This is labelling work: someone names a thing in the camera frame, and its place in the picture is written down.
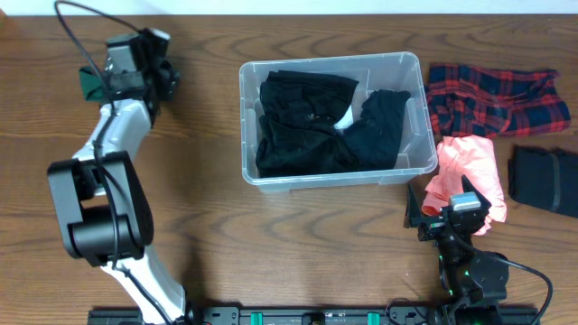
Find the large black garment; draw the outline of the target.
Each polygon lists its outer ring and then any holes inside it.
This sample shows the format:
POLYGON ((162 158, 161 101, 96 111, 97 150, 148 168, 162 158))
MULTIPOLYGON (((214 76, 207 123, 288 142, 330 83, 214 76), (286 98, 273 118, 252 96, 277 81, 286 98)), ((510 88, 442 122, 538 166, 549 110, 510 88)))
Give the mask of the large black garment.
POLYGON ((347 113, 355 79, 290 70, 271 71, 260 85, 261 178, 354 172, 359 161, 334 125, 347 113))

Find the dark green garment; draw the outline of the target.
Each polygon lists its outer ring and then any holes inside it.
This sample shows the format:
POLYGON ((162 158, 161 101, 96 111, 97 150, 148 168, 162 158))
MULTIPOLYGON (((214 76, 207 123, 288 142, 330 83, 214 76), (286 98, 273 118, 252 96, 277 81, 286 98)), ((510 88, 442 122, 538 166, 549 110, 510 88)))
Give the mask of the dark green garment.
POLYGON ((90 66, 85 66, 79 69, 79 82, 85 101, 99 103, 108 102, 107 96, 103 90, 102 81, 90 66))

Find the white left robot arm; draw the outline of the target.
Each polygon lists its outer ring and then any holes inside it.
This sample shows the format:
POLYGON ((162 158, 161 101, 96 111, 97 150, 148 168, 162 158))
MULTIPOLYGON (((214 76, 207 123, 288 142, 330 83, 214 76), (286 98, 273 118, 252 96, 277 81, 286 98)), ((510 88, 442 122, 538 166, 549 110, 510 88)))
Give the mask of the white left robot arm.
POLYGON ((138 306, 91 323, 191 324, 183 286, 153 247, 153 213, 135 171, 139 147, 172 100, 180 74, 166 58, 171 37, 144 28, 107 40, 105 67, 79 70, 83 97, 99 104, 88 141, 47 171, 66 252, 114 277, 138 306))

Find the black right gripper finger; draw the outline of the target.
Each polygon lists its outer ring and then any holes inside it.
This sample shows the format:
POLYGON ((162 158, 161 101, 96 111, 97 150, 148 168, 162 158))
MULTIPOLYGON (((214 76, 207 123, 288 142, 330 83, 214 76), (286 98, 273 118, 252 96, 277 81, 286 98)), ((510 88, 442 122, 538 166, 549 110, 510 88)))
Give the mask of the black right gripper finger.
POLYGON ((464 193, 472 192, 476 195, 477 199, 480 201, 481 209, 489 209, 491 207, 491 203, 473 186, 465 174, 461 176, 461 185, 464 193))
POLYGON ((418 228, 423 221, 423 214, 411 184, 407 185, 406 213, 404 228, 418 228))

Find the dark navy garment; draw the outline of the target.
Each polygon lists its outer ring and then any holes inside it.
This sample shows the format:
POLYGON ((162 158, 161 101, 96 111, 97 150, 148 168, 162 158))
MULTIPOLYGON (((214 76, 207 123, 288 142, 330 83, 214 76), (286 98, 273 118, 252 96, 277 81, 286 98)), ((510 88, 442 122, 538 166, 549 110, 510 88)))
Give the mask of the dark navy garment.
POLYGON ((342 139, 356 159, 359 172, 395 167, 410 97, 406 90, 373 91, 362 104, 359 120, 343 131, 342 139))

